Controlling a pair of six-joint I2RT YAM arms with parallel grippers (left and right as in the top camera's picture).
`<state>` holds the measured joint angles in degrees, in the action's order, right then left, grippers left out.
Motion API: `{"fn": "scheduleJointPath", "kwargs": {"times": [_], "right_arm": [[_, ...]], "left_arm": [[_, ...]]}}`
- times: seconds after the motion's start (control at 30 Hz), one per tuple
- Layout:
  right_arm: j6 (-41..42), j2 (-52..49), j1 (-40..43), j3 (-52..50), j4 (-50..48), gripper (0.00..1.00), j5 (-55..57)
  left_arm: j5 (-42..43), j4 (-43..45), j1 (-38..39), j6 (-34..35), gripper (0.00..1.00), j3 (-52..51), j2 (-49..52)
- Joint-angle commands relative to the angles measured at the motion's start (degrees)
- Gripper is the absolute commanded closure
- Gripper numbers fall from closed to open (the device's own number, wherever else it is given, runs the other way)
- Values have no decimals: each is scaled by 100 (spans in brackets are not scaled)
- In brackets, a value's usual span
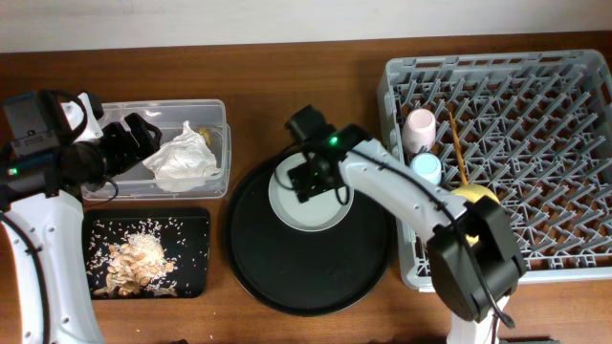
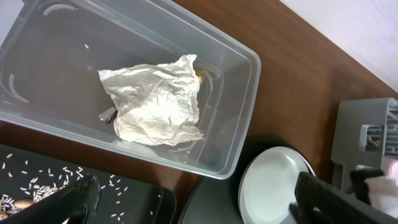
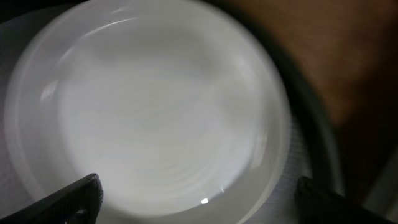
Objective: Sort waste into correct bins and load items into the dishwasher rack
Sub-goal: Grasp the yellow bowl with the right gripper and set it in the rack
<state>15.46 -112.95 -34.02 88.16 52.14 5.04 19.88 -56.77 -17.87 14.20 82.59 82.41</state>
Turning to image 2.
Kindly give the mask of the grey round plate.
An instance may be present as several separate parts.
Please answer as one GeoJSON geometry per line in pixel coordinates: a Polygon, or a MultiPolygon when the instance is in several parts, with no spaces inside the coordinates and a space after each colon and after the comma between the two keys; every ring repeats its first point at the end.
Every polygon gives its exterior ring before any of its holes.
{"type": "Polygon", "coordinates": [[[247,166],[238,193],[239,211],[245,224],[296,223],[289,205],[296,202],[300,172],[314,174],[299,152],[289,147],[266,149],[247,166]]]}

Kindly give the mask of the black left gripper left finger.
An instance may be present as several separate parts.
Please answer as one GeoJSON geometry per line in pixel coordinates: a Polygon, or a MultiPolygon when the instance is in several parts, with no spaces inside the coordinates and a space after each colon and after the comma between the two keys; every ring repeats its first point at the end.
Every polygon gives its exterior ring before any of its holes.
{"type": "Polygon", "coordinates": [[[87,175],[1,221],[1,224],[94,223],[101,200],[98,178],[87,175]]]}

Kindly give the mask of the pink cup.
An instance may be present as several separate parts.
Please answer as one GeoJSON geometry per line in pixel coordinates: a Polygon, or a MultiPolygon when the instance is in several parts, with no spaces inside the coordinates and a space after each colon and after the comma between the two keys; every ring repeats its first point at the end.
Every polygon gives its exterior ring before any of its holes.
{"type": "Polygon", "coordinates": [[[382,158],[382,170],[384,174],[397,181],[397,159],[391,157],[382,158]]]}

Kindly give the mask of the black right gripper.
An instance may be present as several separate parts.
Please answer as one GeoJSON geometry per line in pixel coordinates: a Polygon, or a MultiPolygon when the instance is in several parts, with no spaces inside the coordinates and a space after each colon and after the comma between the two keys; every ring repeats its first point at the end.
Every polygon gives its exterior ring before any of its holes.
{"type": "Polygon", "coordinates": [[[349,176],[351,179],[350,193],[355,193],[358,200],[370,205],[369,186],[365,180],[384,176],[384,172],[380,169],[360,169],[351,171],[349,176]]]}

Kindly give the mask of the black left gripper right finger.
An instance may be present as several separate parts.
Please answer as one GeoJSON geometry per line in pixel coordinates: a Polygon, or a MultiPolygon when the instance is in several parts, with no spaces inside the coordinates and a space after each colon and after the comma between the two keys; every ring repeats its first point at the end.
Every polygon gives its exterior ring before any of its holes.
{"type": "Polygon", "coordinates": [[[295,186],[294,218],[297,223],[397,224],[397,218],[368,205],[347,191],[301,172],[295,186]]]}

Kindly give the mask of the white paper napkin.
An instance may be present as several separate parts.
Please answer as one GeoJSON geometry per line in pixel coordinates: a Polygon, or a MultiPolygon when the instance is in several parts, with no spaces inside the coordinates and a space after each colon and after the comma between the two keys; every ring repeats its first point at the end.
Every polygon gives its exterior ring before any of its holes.
{"type": "Polygon", "coordinates": [[[196,126],[201,86],[193,67],[196,59],[188,54],[172,63],[100,70],[99,79],[117,111],[116,135],[147,146],[202,140],[196,126]]]}

